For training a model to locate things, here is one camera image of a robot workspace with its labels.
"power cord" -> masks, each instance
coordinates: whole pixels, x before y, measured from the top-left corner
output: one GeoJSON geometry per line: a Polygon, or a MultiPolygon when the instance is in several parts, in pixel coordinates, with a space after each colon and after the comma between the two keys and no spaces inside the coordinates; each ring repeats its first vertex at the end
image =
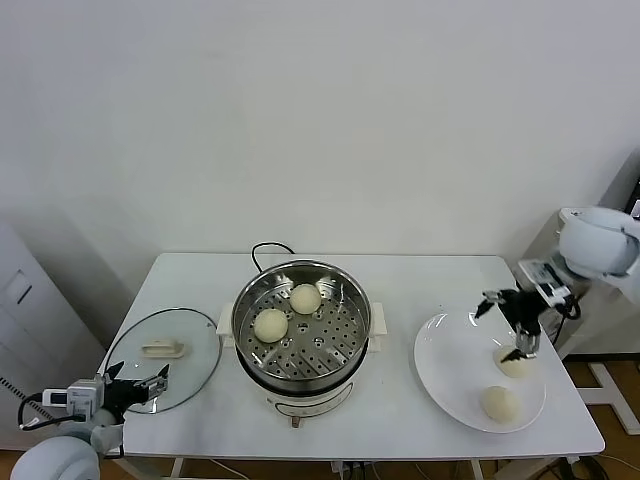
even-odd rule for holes
{"type": "Polygon", "coordinates": [[[627,467],[632,468],[632,469],[633,469],[633,470],[635,470],[636,472],[640,472],[640,468],[636,467],[635,465],[631,465],[629,462],[625,462],[625,461],[624,461],[624,460],[622,460],[621,458],[618,458],[618,457],[612,457],[611,455],[604,455],[604,454],[602,454],[602,453],[601,453],[600,455],[598,455],[598,456],[599,456],[599,457],[602,457],[602,458],[608,458],[608,459],[610,459],[610,460],[615,460],[616,462],[620,462],[620,463],[622,463],[623,465],[626,465],[627,467]]]}
{"type": "Polygon", "coordinates": [[[382,480],[380,475],[378,475],[378,471],[376,470],[376,464],[371,462],[371,470],[373,470],[373,475],[376,477],[376,480],[382,480]]]}
{"type": "Polygon", "coordinates": [[[558,330],[556,330],[556,335],[555,337],[553,337],[553,341],[551,342],[552,345],[555,345],[556,342],[558,341],[558,338],[560,337],[560,332],[562,332],[562,327],[564,327],[564,321],[567,319],[567,317],[565,317],[564,315],[562,316],[562,320],[560,321],[560,326],[558,326],[558,330]]]}
{"type": "Polygon", "coordinates": [[[539,480],[547,473],[552,473],[558,480],[610,480],[607,471],[594,457],[580,457],[580,462],[582,462],[584,468],[589,472],[587,479],[577,477],[573,473],[573,469],[567,459],[561,458],[551,465],[547,465],[542,472],[538,474],[535,480],[539,480]]]}
{"type": "Polygon", "coordinates": [[[29,395],[25,397],[20,402],[20,406],[18,407],[18,426],[20,430],[24,432],[31,432],[33,430],[38,430],[39,428],[48,427],[49,425],[57,425],[62,422],[68,422],[73,420],[74,422],[84,422],[86,419],[83,415],[69,415],[66,417],[54,418],[53,420],[47,420],[45,422],[37,422],[33,423],[33,420],[25,425],[24,423],[24,407],[29,402],[38,402],[42,403],[42,393],[34,393],[33,395],[29,395]]]}
{"type": "Polygon", "coordinates": [[[116,455],[104,456],[105,460],[119,460],[121,458],[124,458],[124,445],[120,445],[120,448],[118,448],[118,453],[116,455]]]}
{"type": "Polygon", "coordinates": [[[552,345],[555,345],[558,338],[560,338],[560,332],[562,332],[562,327],[564,327],[564,321],[566,319],[578,320],[582,316],[582,309],[578,304],[578,299],[573,295],[565,297],[565,304],[556,305],[556,310],[562,314],[562,320],[560,321],[558,330],[556,330],[556,335],[553,337],[552,345]]]}
{"type": "Polygon", "coordinates": [[[288,247],[287,245],[285,245],[284,243],[280,243],[280,242],[260,242],[260,243],[256,243],[253,248],[251,249],[251,260],[253,260],[253,264],[256,266],[256,268],[258,269],[258,271],[260,273],[262,273],[262,267],[260,267],[260,264],[258,263],[258,260],[256,259],[256,250],[260,247],[266,247],[268,245],[272,245],[274,247],[280,247],[285,249],[287,252],[289,252],[291,255],[295,255],[295,252],[288,247]]]}
{"type": "Polygon", "coordinates": [[[234,470],[234,469],[233,469],[233,468],[231,468],[231,467],[227,467],[227,466],[226,466],[224,463],[222,463],[222,462],[219,462],[219,461],[217,461],[217,460],[214,460],[213,458],[210,458],[209,460],[211,460],[211,461],[212,461],[213,463],[215,463],[216,465],[218,465],[218,466],[220,466],[220,467],[224,468],[225,470],[227,470],[227,471],[229,471],[229,472],[233,473],[234,475],[237,475],[237,476],[238,476],[238,477],[240,477],[240,478],[244,478],[245,480],[251,480],[251,479],[250,479],[249,477],[247,477],[244,473],[240,473],[239,471],[234,470]]]}
{"type": "Polygon", "coordinates": [[[422,475],[422,477],[423,477],[423,478],[426,478],[427,480],[431,480],[431,479],[429,478],[429,475],[427,475],[426,473],[424,473],[424,472],[422,471],[422,469],[420,468],[420,465],[418,465],[417,463],[414,463],[413,465],[416,467],[416,470],[418,470],[418,473],[419,473],[420,475],[422,475]]]}

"steamed bun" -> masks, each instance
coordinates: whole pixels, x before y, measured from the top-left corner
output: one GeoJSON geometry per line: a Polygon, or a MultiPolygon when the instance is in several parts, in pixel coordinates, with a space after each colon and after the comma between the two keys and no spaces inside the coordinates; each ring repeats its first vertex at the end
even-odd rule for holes
{"type": "Polygon", "coordinates": [[[480,403],[489,418],[498,423],[513,422],[520,413],[520,400],[508,388],[496,385],[485,388],[480,403]]]}
{"type": "Polygon", "coordinates": [[[280,310],[269,308],[258,314],[253,332],[261,342],[273,343],[284,337],[288,328],[287,316],[280,310]]]}
{"type": "Polygon", "coordinates": [[[316,287],[303,283],[293,289],[289,303],[296,312],[309,315],[320,307],[322,297],[316,287]]]}

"black wire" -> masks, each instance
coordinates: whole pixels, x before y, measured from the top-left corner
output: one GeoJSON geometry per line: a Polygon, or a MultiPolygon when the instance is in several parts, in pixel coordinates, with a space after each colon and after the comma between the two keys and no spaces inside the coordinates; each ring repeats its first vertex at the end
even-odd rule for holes
{"type": "Polygon", "coordinates": [[[124,445],[120,445],[120,452],[117,455],[105,455],[105,460],[118,460],[119,458],[124,458],[124,445]]]}
{"type": "Polygon", "coordinates": [[[24,424],[24,407],[29,402],[42,402],[42,393],[34,393],[33,395],[29,395],[25,397],[18,407],[18,425],[20,426],[20,430],[23,432],[31,432],[33,430],[38,430],[39,428],[48,427],[49,425],[57,425],[58,423],[68,422],[73,420],[75,422],[84,422],[85,418],[82,415],[69,415],[67,417],[54,418],[53,420],[47,420],[46,422],[39,422],[35,425],[25,425],[24,424]]]}
{"type": "Polygon", "coordinates": [[[54,418],[53,420],[47,420],[46,422],[39,422],[35,425],[23,425],[20,430],[23,432],[31,432],[33,430],[38,430],[39,428],[48,427],[49,425],[57,425],[62,422],[84,422],[85,418],[82,415],[69,415],[67,417],[54,418]]]}
{"type": "Polygon", "coordinates": [[[540,480],[543,476],[545,476],[549,472],[549,467],[545,468],[542,472],[538,474],[538,476],[534,480],[540,480]]]}
{"type": "Polygon", "coordinates": [[[553,476],[556,477],[558,480],[563,480],[562,477],[560,475],[558,475],[553,468],[547,467],[547,470],[550,471],[551,473],[553,473],[553,476]]]}
{"type": "Polygon", "coordinates": [[[558,480],[576,480],[576,476],[573,474],[573,468],[567,461],[566,457],[562,457],[556,460],[555,464],[558,465],[558,471],[560,472],[560,475],[556,474],[555,471],[553,473],[556,475],[556,478],[558,478],[558,480]]]}
{"type": "Polygon", "coordinates": [[[578,320],[582,316],[582,309],[578,303],[578,299],[573,295],[565,298],[564,305],[556,305],[556,310],[569,320],[578,320]]]}
{"type": "Polygon", "coordinates": [[[293,250],[291,250],[291,248],[286,246],[284,243],[280,243],[280,242],[260,242],[260,243],[256,243],[253,246],[253,248],[251,249],[251,260],[253,260],[253,264],[256,266],[256,268],[258,269],[258,271],[260,273],[262,273],[262,268],[260,267],[260,264],[258,263],[258,260],[256,260],[256,250],[258,248],[260,248],[260,247],[266,247],[267,245],[273,245],[274,247],[284,248],[287,252],[289,252],[292,255],[295,255],[295,253],[296,253],[293,250]]]}
{"type": "Polygon", "coordinates": [[[562,331],[562,327],[564,327],[564,321],[567,319],[567,317],[565,317],[564,315],[562,316],[562,321],[560,322],[560,326],[558,327],[558,330],[556,330],[556,336],[553,337],[553,342],[551,342],[552,345],[555,345],[556,342],[558,341],[558,338],[560,337],[560,332],[562,331]]]}
{"type": "Polygon", "coordinates": [[[23,425],[24,424],[24,407],[27,405],[27,403],[29,402],[38,402],[38,403],[42,403],[42,393],[34,393],[32,395],[29,395],[28,397],[25,397],[22,399],[22,401],[20,402],[20,406],[18,407],[18,425],[23,425]]]}
{"type": "Polygon", "coordinates": [[[589,478],[596,480],[609,480],[609,474],[594,457],[580,457],[580,460],[589,471],[589,478]]]}

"table leg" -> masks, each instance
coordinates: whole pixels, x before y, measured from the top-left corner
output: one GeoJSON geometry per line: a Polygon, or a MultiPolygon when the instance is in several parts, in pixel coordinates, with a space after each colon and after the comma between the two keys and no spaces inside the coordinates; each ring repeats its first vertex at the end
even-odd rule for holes
{"type": "Polygon", "coordinates": [[[331,461],[331,471],[340,475],[340,480],[344,479],[344,462],[342,460],[331,461]]]}
{"type": "Polygon", "coordinates": [[[498,470],[495,480],[526,480],[532,477],[547,465],[556,461],[554,457],[531,458],[527,460],[513,460],[498,470]]]}
{"type": "Polygon", "coordinates": [[[144,458],[125,457],[114,460],[114,462],[136,480],[159,480],[162,478],[162,474],[144,458]]]}
{"type": "Polygon", "coordinates": [[[482,476],[482,467],[480,467],[480,460],[471,460],[471,468],[473,469],[474,480],[484,480],[482,476]]]}
{"type": "Polygon", "coordinates": [[[611,405],[627,435],[640,435],[640,422],[603,363],[590,363],[591,373],[600,388],[579,388],[578,393],[586,405],[611,405]]]}
{"type": "Polygon", "coordinates": [[[169,475],[169,477],[180,478],[180,475],[182,474],[182,465],[184,465],[184,458],[176,457],[173,461],[173,467],[171,468],[171,475],[169,475]]]}

